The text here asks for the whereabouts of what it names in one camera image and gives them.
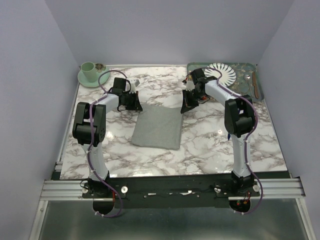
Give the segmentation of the grey woven cloth napkin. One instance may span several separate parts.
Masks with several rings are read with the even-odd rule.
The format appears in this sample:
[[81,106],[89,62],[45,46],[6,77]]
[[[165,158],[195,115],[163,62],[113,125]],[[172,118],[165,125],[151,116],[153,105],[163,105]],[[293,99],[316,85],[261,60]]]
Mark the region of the grey woven cloth napkin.
[[144,104],[138,114],[131,143],[143,148],[179,150],[182,124],[180,108]]

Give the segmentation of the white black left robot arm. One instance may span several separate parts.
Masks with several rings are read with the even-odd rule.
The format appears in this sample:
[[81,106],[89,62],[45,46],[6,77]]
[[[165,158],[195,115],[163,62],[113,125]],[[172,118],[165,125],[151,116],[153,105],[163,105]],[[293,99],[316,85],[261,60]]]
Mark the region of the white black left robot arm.
[[111,185],[106,182],[109,170],[105,165],[102,142],[107,133],[107,113],[124,107],[127,111],[141,112],[140,81],[116,77],[113,86],[93,103],[79,102],[76,106],[72,136],[82,146],[88,161],[89,179],[96,182],[93,191],[101,198],[107,197]]

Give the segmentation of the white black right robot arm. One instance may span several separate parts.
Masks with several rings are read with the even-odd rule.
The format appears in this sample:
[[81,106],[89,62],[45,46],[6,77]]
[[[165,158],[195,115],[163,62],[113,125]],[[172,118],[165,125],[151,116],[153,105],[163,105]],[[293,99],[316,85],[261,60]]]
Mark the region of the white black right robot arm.
[[223,86],[218,77],[207,77],[202,68],[187,74],[182,91],[180,113],[184,114],[200,105],[200,100],[209,96],[224,106],[224,126],[232,139],[233,169],[230,191],[241,196],[254,185],[255,174],[250,167],[250,136],[258,125],[258,113],[249,95],[240,95]]

